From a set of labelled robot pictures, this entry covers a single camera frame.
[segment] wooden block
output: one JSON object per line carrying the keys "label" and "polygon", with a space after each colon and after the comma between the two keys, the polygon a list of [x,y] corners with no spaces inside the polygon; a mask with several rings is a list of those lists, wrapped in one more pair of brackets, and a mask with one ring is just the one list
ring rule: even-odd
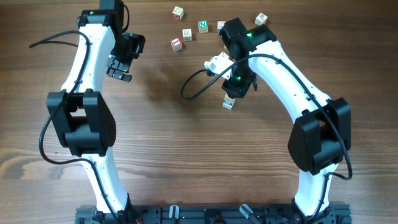
{"label": "wooden block", "polygon": [[223,28],[225,21],[218,21],[217,22],[217,33],[220,34],[221,28]]}
{"label": "wooden block", "polygon": [[231,99],[228,96],[228,94],[225,93],[223,107],[231,110],[232,107],[234,106],[234,103],[235,103],[235,99]]}
{"label": "wooden block", "polygon": [[182,16],[184,15],[184,9],[180,8],[178,6],[174,7],[173,10],[173,18],[174,19],[178,19],[178,20],[182,20]]}
{"label": "wooden block", "polygon": [[190,40],[192,40],[192,31],[191,31],[191,29],[184,29],[184,30],[182,30],[182,40],[183,40],[183,41],[190,41]]}
{"label": "wooden block", "polygon": [[256,21],[254,22],[257,25],[263,25],[267,22],[267,16],[264,15],[263,13],[260,12],[260,14],[257,16]]}
{"label": "wooden block", "polygon": [[225,52],[222,52],[222,53],[219,55],[219,57],[223,57],[223,58],[229,59],[229,55],[226,54]]}
{"label": "wooden block", "polygon": [[202,34],[202,33],[208,32],[207,21],[199,21],[198,26],[199,26],[199,33]]}
{"label": "wooden block", "polygon": [[170,43],[172,44],[172,48],[174,51],[182,49],[182,42],[178,37],[176,39],[171,40]]}

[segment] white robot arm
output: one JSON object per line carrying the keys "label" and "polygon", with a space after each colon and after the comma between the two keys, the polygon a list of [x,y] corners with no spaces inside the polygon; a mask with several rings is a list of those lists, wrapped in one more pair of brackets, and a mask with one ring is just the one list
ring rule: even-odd
{"label": "white robot arm", "polygon": [[[81,35],[70,74],[61,92],[49,93],[47,108],[60,144],[78,157],[72,162],[80,161],[88,174],[97,200],[95,217],[99,222],[109,223],[116,219],[122,223],[136,222],[114,162],[112,145],[116,139],[116,123],[101,96],[105,73],[130,81],[131,76],[124,72],[129,71],[132,60],[138,58],[145,44],[144,36],[125,32],[128,25],[122,29],[124,7],[127,9],[120,0],[101,1],[99,9],[82,12],[78,18],[79,32],[64,32],[31,45],[46,44],[47,40],[65,33]],[[77,109],[84,109],[86,115],[73,116],[71,112]],[[42,146],[40,152],[51,163],[69,163],[50,160]],[[85,210],[78,210],[77,222],[84,213]]]}
{"label": "white robot arm", "polygon": [[[289,67],[300,77],[301,81],[311,89],[311,92],[315,95],[315,98],[322,106],[325,106],[327,104],[327,100],[330,100],[328,95],[321,92],[310,81],[308,81],[300,70],[298,70],[298,68],[289,60],[279,41],[273,42],[269,40],[258,45],[257,50],[250,52],[249,54],[269,54],[280,58],[289,65]],[[211,70],[215,74],[220,74],[232,64],[233,62],[227,58],[214,56],[209,62],[205,62],[205,68]],[[297,118],[303,116],[303,111],[308,110],[309,112],[312,112],[318,109],[312,101],[308,100],[308,95],[297,83],[297,80],[284,67],[277,64],[274,60],[264,57],[253,57],[249,59],[249,67],[253,72],[258,74],[278,96],[279,100],[284,104],[289,112],[293,123]],[[223,75],[224,78],[230,78],[228,76],[231,76],[231,70]],[[306,216],[314,214],[317,208],[318,200],[322,194],[323,176],[327,172],[334,172],[336,168],[337,164],[329,165],[328,167],[323,168],[317,175],[312,175],[310,172],[300,170],[300,180],[298,192],[295,196],[295,202]],[[327,190],[329,189],[330,182],[331,179],[328,181]],[[328,192],[326,192],[326,197],[321,207],[321,211],[329,206],[327,195]]]}
{"label": "white robot arm", "polygon": [[[266,26],[246,31],[240,20],[234,19],[224,25],[220,36],[232,58],[237,62],[245,58],[247,60],[246,64],[245,62],[236,63],[239,67],[233,67],[234,62],[220,56],[215,56],[209,62],[205,62],[207,70],[218,74],[217,78],[220,74],[225,78],[223,89],[228,96],[242,98],[250,84],[255,84],[254,77],[258,75],[270,86],[289,112],[294,123],[294,130],[289,140],[289,152],[300,168],[294,204],[303,217],[311,219],[314,213],[322,212],[329,206],[328,191],[331,178],[325,177],[336,170],[342,155],[339,142],[333,136],[325,134],[328,131],[330,133],[330,130],[322,131],[328,127],[319,127],[318,119],[322,118],[319,105],[334,116],[332,120],[337,122],[339,131],[343,133],[348,144],[347,148],[349,148],[350,139],[349,106],[343,99],[332,101],[328,95],[308,81],[286,56],[279,41]],[[261,57],[264,54],[274,59]],[[294,77],[285,66],[281,66],[280,62],[284,62],[297,77]],[[297,78],[310,90],[319,105],[314,103]],[[318,144],[316,152],[313,150],[313,143]]]}

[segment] black cable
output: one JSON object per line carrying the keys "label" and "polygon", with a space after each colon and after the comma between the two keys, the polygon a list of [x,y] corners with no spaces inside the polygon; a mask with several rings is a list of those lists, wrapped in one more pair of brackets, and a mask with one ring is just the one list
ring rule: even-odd
{"label": "black cable", "polygon": [[328,172],[325,174],[325,180],[323,183],[323,189],[322,189],[322,195],[321,198],[319,200],[319,204],[317,206],[317,209],[315,210],[315,213],[308,219],[308,222],[311,223],[313,222],[318,214],[319,211],[323,205],[323,201],[325,199],[325,195],[326,195],[326,189],[327,189],[327,183],[329,180],[329,176],[334,175],[336,177],[339,177],[343,180],[350,180],[353,176],[353,169],[351,166],[351,160],[349,159],[349,155],[347,152],[347,148],[345,146],[344,140],[343,138],[340,136],[335,124],[332,122],[332,120],[330,119],[329,115],[325,112],[325,110],[322,108],[322,106],[319,104],[319,102],[315,99],[315,97],[311,94],[311,91],[305,86],[305,84],[303,83],[303,81],[301,81],[301,79],[297,76],[297,74],[285,63],[283,62],[281,59],[269,55],[269,54],[252,54],[249,55],[247,57],[244,57],[238,61],[236,61],[235,63],[233,63],[232,65],[230,65],[228,68],[226,68],[223,72],[221,72],[216,78],[214,78],[211,82],[209,82],[209,84],[207,84],[205,87],[203,87],[199,92],[197,92],[196,94],[194,94],[191,97],[184,97],[183,96],[183,91],[185,88],[185,85],[187,85],[187,83],[198,73],[200,72],[204,72],[204,70],[200,70],[197,71],[196,73],[194,73],[192,76],[190,76],[188,78],[188,80],[185,81],[185,83],[182,86],[181,89],[181,97],[185,100],[192,100],[194,98],[196,98],[198,95],[200,95],[201,93],[203,93],[207,88],[209,88],[212,84],[214,84],[215,81],[217,81],[219,78],[221,78],[228,70],[230,70],[231,68],[233,68],[234,66],[236,66],[237,64],[245,61],[245,60],[249,60],[249,58],[253,58],[253,57],[265,57],[265,58],[270,58],[276,61],[277,64],[282,65],[288,72],[290,72],[290,74],[292,74],[292,76],[297,80],[298,84],[300,84],[300,86],[303,88],[304,92],[310,97],[310,99],[314,102],[314,104],[318,107],[319,111],[321,111],[321,114],[323,115],[324,119],[326,120],[326,123],[332,128],[333,130],[333,134],[335,135],[335,138],[337,138],[338,142],[340,143],[341,149],[343,151],[345,160],[346,160],[346,164],[347,164],[347,169],[348,169],[348,176],[343,176],[341,174],[338,174],[336,172]]}
{"label": "black cable", "polygon": [[96,167],[95,167],[95,163],[94,163],[94,162],[92,162],[92,161],[90,161],[90,160],[88,160],[88,159],[85,159],[85,158],[71,159],[71,160],[68,160],[68,161],[61,161],[61,162],[60,162],[60,161],[54,161],[54,160],[48,158],[47,155],[46,155],[45,152],[44,152],[44,147],[43,147],[43,145],[44,145],[44,136],[45,136],[45,132],[46,132],[46,130],[47,130],[47,128],[48,128],[48,126],[49,126],[51,120],[52,120],[53,117],[55,116],[55,114],[56,114],[56,113],[59,111],[59,109],[69,100],[70,95],[71,95],[72,93],[75,92],[75,90],[78,88],[79,84],[81,83],[81,78],[82,78],[83,73],[84,73],[84,71],[85,71],[86,64],[87,64],[87,60],[88,60],[88,56],[89,56],[89,54],[90,54],[90,45],[91,45],[91,43],[90,43],[89,38],[88,38],[84,33],[80,32],[80,31],[77,31],[77,30],[70,30],[70,31],[61,32],[61,33],[59,33],[59,34],[55,34],[55,35],[53,35],[53,36],[51,36],[51,37],[47,37],[46,39],[43,39],[43,40],[41,40],[41,41],[38,41],[38,42],[36,42],[36,43],[34,43],[34,44],[31,44],[31,45],[29,46],[29,48],[32,48],[32,47],[35,47],[35,46],[40,45],[40,44],[48,44],[48,43],[50,42],[50,40],[52,40],[52,39],[54,39],[54,38],[57,38],[57,37],[60,37],[60,36],[62,36],[62,35],[67,35],[67,34],[80,34],[80,35],[82,35],[82,36],[85,38],[85,40],[86,40],[86,54],[85,54],[85,57],[84,57],[84,59],[83,59],[83,63],[82,63],[82,65],[81,65],[79,74],[78,74],[77,79],[76,79],[76,81],[75,81],[75,84],[74,84],[73,88],[72,88],[71,91],[70,91],[70,94],[69,94],[67,97],[65,97],[65,98],[57,105],[57,107],[55,108],[55,110],[50,114],[50,116],[47,118],[47,120],[45,121],[45,123],[44,123],[44,125],[43,125],[42,131],[40,132],[40,137],[39,137],[39,151],[40,151],[40,155],[43,157],[43,159],[44,159],[45,161],[47,161],[47,162],[49,162],[49,163],[51,163],[51,164],[55,164],[55,165],[64,165],[64,164],[70,164],[70,163],[72,163],[72,162],[82,162],[82,161],[83,161],[83,162],[89,163],[89,165],[90,165],[91,168],[93,169],[93,172],[94,172],[94,175],[95,175],[95,178],[96,178],[98,187],[99,187],[99,191],[101,192],[101,194],[102,194],[102,196],[103,196],[103,198],[104,198],[104,201],[105,201],[106,206],[108,207],[109,211],[112,213],[113,218],[114,218],[118,223],[121,223],[121,222],[119,221],[119,219],[117,218],[116,214],[113,212],[113,208],[112,208],[112,206],[111,206],[111,204],[110,204],[110,202],[109,202],[109,200],[108,200],[108,198],[107,198],[107,195],[105,194],[104,188],[103,188],[102,183],[101,183],[100,176],[99,176],[99,174],[98,174],[98,171],[97,171],[97,169],[96,169]]}
{"label": "black cable", "polygon": [[181,97],[182,97],[184,100],[192,100],[192,99],[196,98],[196,97],[199,96],[201,93],[203,93],[205,90],[207,90],[207,88],[209,88],[212,84],[214,84],[214,82],[216,82],[216,81],[222,76],[222,75],[218,75],[218,76],[217,76],[216,78],[214,78],[211,82],[209,82],[209,84],[207,84],[205,87],[203,87],[199,92],[197,92],[197,93],[194,94],[193,96],[185,97],[185,96],[183,95],[185,86],[188,84],[188,82],[189,82],[193,77],[195,77],[196,75],[198,75],[199,73],[202,73],[202,72],[213,73],[213,72],[212,72],[211,70],[209,70],[209,69],[201,69],[201,70],[195,72],[193,75],[191,75],[191,76],[185,81],[185,83],[182,85],[182,88],[181,88]]}
{"label": "black cable", "polygon": [[77,44],[64,42],[64,41],[47,41],[47,42],[44,42],[43,44],[65,44],[65,45],[69,45],[72,47],[79,47],[79,45],[77,45]]}
{"label": "black cable", "polygon": [[125,7],[126,11],[127,11],[127,24],[126,24],[126,27],[123,28],[122,33],[127,31],[127,29],[129,28],[129,24],[130,24],[130,11],[129,11],[129,8],[126,6],[126,4],[123,4],[123,7]]}

